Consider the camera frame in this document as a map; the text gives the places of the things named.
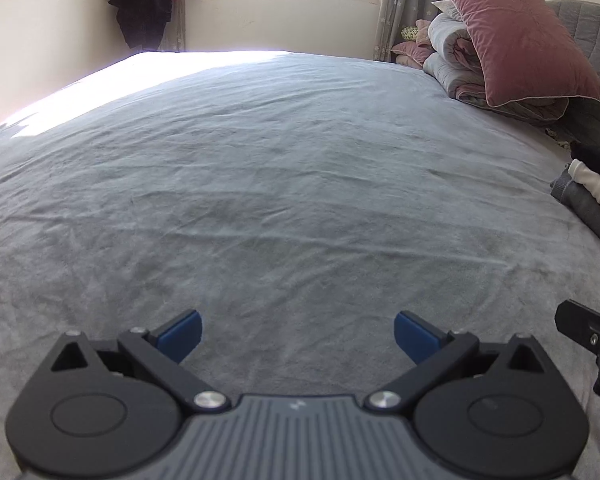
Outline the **folded grey sweater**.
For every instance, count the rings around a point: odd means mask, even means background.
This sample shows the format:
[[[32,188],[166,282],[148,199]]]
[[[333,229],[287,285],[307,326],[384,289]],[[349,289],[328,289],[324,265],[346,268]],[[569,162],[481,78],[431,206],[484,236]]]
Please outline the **folded grey sweater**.
[[[600,239],[600,204],[570,177],[567,168],[550,184],[550,195],[569,208]]]

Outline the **folded white garment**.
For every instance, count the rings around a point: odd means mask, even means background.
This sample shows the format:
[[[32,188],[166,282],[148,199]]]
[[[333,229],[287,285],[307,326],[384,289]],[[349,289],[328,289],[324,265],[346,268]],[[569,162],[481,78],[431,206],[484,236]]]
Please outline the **folded white garment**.
[[[588,168],[584,162],[573,159],[568,166],[568,174],[583,185],[600,205],[600,175]]]

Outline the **grey bed sheet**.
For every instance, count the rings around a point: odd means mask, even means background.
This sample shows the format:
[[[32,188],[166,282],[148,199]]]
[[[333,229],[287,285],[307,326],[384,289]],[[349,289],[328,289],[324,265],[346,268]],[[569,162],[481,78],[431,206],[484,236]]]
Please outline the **grey bed sheet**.
[[[408,309],[484,340],[530,333],[588,412],[592,356],[554,325],[600,311],[600,240],[550,196],[568,153],[418,70],[286,52],[142,54],[0,127],[4,419],[66,330],[188,308],[188,368],[229,396],[362,396],[407,368]]]

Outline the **pink velvet pillow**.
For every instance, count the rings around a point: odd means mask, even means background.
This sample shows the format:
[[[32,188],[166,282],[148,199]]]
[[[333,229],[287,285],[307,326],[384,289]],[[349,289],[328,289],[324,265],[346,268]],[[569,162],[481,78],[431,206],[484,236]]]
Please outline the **pink velvet pillow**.
[[[478,54],[486,102],[600,103],[600,76],[545,0],[451,0]]]

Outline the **folded grey pink duvet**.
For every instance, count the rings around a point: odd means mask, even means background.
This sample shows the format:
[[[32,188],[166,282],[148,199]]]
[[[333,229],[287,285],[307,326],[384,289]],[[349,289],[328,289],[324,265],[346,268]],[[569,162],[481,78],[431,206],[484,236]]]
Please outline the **folded grey pink duvet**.
[[[432,5],[440,11],[427,30],[434,52],[422,69],[434,77],[449,98],[537,126],[552,124],[564,116],[569,104],[567,98],[533,98],[497,107],[489,105],[478,54],[460,12],[450,0],[437,0]]]

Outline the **small pink cushion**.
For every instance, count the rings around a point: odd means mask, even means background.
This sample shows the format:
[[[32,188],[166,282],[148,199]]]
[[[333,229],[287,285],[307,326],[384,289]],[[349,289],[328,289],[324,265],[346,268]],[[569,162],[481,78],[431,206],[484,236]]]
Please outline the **small pink cushion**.
[[[430,21],[417,20],[414,26],[402,29],[403,41],[391,49],[396,64],[411,68],[424,66],[426,59],[434,53],[428,36],[429,25]]]

